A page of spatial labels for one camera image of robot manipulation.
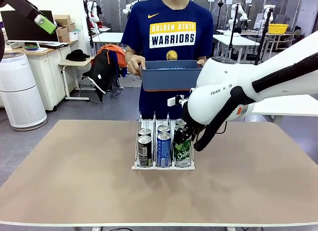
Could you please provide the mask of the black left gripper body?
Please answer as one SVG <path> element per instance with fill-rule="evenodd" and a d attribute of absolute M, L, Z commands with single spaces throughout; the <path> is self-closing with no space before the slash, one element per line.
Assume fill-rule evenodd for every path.
<path fill-rule="evenodd" d="M 27 2 L 27 0 L 0 0 L 1 7 L 4 7 L 7 4 L 24 17 L 28 17 L 31 12 L 31 5 Z"/>

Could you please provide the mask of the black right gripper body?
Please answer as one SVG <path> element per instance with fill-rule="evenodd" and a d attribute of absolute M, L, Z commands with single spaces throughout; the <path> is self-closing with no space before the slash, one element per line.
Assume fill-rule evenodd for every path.
<path fill-rule="evenodd" d="M 182 106 L 181 118 L 186 123 L 185 128 L 187 133 L 198 132 L 199 124 L 191 117 L 188 110 L 188 102 L 185 102 Z"/>

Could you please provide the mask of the person's right hand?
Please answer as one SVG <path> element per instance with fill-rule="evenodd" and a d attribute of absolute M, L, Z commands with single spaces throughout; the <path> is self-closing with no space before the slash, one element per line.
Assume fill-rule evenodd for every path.
<path fill-rule="evenodd" d="M 143 56 L 132 55 L 127 62 L 127 70 L 135 75 L 141 75 L 141 69 L 146 69 L 146 59 Z"/>

